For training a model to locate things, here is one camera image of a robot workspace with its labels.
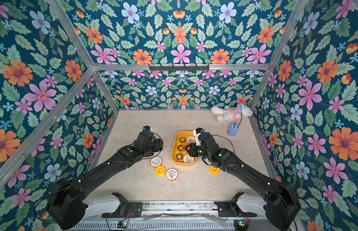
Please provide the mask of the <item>orange white tape roll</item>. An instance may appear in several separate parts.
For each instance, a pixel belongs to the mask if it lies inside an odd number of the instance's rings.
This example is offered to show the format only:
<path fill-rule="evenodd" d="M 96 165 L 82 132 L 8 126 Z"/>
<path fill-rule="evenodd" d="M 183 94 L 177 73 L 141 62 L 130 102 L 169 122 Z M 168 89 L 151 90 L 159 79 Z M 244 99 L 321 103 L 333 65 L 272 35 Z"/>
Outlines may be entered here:
<path fill-rule="evenodd" d="M 190 155 L 185 155 L 183 158 L 184 163 L 190 164 L 194 162 L 194 157 L 191 157 Z"/>
<path fill-rule="evenodd" d="M 150 164 L 153 168 L 157 168 L 157 167 L 161 166 L 162 159 L 160 157 L 154 157 L 151 159 Z"/>
<path fill-rule="evenodd" d="M 189 136 L 186 139 L 187 143 L 196 143 L 196 138 L 194 136 Z"/>
<path fill-rule="evenodd" d="M 175 168 L 170 168 L 166 172 L 166 178 L 173 182 L 178 178 L 178 171 Z"/>

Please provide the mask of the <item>yellow black tape roll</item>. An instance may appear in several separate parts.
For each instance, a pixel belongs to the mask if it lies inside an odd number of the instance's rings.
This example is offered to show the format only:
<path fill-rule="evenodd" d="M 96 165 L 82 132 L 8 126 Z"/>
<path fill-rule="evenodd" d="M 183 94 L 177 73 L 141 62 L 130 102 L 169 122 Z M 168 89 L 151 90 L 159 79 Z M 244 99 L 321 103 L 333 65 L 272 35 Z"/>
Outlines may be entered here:
<path fill-rule="evenodd" d="M 186 143 L 186 142 L 187 142 L 187 138 L 186 138 L 186 137 L 180 137 L 180 138 L 179 138 L 179 142 L 180 142 L 180 143 Z"/>
<path fill-rule="evenodd" d="M 178 150 L 179 152 L 183 152 L 183 151 L 185 150 L 185 146 L 184 146 L 184 145 L 179 145 L 179 146 L 177 147 L 177 150 Z"/>
<path fill-rule="evenodd" d="M 176 154 L 176 160 L 177 161 L 181 161 L 181 160 L 183 160 L 183 155 L 182 154 Z"/>

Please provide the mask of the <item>yellow plastic storage box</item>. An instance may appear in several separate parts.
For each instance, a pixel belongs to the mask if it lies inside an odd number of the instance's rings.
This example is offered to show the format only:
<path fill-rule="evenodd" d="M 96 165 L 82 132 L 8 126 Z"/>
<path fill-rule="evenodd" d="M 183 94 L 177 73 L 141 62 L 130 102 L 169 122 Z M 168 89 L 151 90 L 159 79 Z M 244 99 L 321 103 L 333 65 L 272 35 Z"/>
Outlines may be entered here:
<path fill-rule="evenodd" d="M 171 153 L 171 159 L 175 164 L 186 167 L 195 164 L 197 158 L 191 157 L 186 150 L 186 147 L 192 143 L 195 144 L 193 131 L 181 130 L 176 133 Z"/>

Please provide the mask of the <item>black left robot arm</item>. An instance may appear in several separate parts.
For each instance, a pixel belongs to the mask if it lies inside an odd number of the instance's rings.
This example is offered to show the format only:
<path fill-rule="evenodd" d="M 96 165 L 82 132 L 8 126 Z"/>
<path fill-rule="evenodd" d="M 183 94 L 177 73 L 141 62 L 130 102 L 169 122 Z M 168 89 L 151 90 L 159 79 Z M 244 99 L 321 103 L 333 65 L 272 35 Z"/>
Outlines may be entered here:
<path fill-rule="evenodd" d="M 118 149 L 108 160 L 71 180 L 57 181 L 48 197 L 46 211 L 62 230 L 69 230 L 81 220 L 104 213 L 114 213 L 125 198 L 113 193 L 90 198 L 89 195 L 117 173 L 163 150 L 163 140 L 145 126 L 137 139 Z"/>

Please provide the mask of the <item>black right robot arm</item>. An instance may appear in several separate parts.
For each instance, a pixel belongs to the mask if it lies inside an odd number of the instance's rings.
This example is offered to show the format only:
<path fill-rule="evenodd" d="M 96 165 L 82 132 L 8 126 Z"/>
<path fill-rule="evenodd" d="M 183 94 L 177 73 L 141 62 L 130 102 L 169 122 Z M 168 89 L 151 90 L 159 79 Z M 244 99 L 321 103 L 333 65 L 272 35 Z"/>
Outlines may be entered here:
<path fill-rule="evenodd" d="M 205 164 L 229 173 L 251 187 L 263 199 L 260 215 L 281 231 L 287 231 L 301 210 L 298 195 L 291 183 L 279 182 L 247 165 L 233 151 L 220 148 L 214 136 L 202 128 L 193 131 L 195 143 L 186 146 L 191 157 L 201 157 Z"/>

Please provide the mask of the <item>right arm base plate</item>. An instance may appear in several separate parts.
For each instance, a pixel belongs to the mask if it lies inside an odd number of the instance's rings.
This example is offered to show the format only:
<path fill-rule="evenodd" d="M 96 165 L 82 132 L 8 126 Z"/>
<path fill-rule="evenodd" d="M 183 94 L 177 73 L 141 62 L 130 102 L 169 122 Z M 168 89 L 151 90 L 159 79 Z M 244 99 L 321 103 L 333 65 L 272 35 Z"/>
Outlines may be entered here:
<path fill-rule="evenodd" d="M 230 201 L 225 201 L 225 202 L 215 201 L 215 205 L 218 207 L 218 216 L 220 218 L 233 218 L 233 217 L 253 218 L 253 217 L 256 217 L 257 214 L 245 213 L 236 204 L 236 202 L 238 201 L 238 198 L 242 195 L 245 195 L 244 192 L 238 192 Z"/>

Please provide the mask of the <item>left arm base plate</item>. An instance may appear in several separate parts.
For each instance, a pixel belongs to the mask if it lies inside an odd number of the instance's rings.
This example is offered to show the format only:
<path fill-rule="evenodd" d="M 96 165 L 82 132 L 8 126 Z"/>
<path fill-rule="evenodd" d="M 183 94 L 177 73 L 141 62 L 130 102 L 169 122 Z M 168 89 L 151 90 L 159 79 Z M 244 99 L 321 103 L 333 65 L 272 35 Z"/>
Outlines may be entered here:
<path fill-rule="evenodd" d="M 113 199 L 119 200 L 119 206 L 112 212 L 103 213 L 103 218 L 139 218 L 142 213 L 143 202 L 128 201 L 120 193 L 112 193 Z"/>

